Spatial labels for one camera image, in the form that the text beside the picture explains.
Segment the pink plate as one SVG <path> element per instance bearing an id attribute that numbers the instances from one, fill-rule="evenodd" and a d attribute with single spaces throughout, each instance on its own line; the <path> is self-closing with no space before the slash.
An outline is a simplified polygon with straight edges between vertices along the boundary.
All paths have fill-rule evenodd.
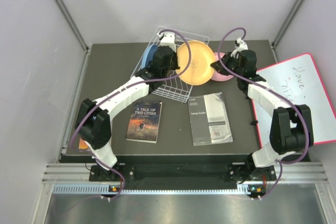
<path id="1" fill-rule="evenodd" d="M 223 58 L 225 53 L 220 52 L 219 55 L 220 55 L 221 58 Z M 217 52 L 214 52 L 214 56 L 215 56 L 216 60 L 218 60 L 218 53 Z M 223 82 L 223 81 L 228 81 L 228 80 L 232 79 L 233 77 L 234 76 L 232 76 L 232 75 L 226 76 L 226 75 L 222 75 L 222 74 L 215 71 L 213 76 L 211 77 L 211 80 L 217 81 L 217 82 Z"/>

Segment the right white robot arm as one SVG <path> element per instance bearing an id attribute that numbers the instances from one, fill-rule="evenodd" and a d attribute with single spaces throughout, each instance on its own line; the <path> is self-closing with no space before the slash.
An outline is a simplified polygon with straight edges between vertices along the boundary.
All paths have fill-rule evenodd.
<path id="1" fill-rule="evenodd" d="M 215 55 L 211 67 L 221 75 L 232 74 L 237 85 L 247 98 L 258 103 L 271 117 L 269 142 L 260 150 L 247 156 L 245 174 L 252 180 L 264 174 L 264 169 L 281 161 L 284 157 L 301 151 L 306 155 L 314 144 L 312 116 L 310 108 L 294 105 L 287 98 L 277 94 L 257 74 L 257 57 L 252 50 L 227 52 Z"/>

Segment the orange plate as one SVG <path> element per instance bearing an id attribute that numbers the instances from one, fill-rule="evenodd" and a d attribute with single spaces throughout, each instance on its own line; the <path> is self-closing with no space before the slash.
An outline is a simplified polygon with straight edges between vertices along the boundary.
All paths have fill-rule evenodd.
<path id="1" fill-rule="evenodd" d="M 188 42 L 192 57 L 187 70 L 180 75 L 180 79 L 185 83 L 193 86 L 199 86 L 208 82 L 213 76 L 215 70 L 211 64 L 216 61 L 214 52 L 210 47 L 197 40 L 190 40 Z M 188 63 L 189 51 L 186 43 L 180 45 L 177 49 L 178 66 L 180 69 L 176 70 L 177 74 L 181 73 Z"/>

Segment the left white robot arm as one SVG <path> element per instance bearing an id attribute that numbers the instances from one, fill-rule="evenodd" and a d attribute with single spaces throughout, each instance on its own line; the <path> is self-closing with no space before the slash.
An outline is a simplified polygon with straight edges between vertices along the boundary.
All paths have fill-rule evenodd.
<path id="1" fill-rule="evenodd" d="M 170 79 L 172 71 L 179 69 L 177 53 L 170 46 L 159 46 L 152 60 L 127 83 L 96 101 L 85 99 L 77 115 L 75 134 L 85 141 L 107 180 L 119 174 L 117 157 L 111 148 L 111 122 L 113 118 L 139 98 L 145 97 Z"/>

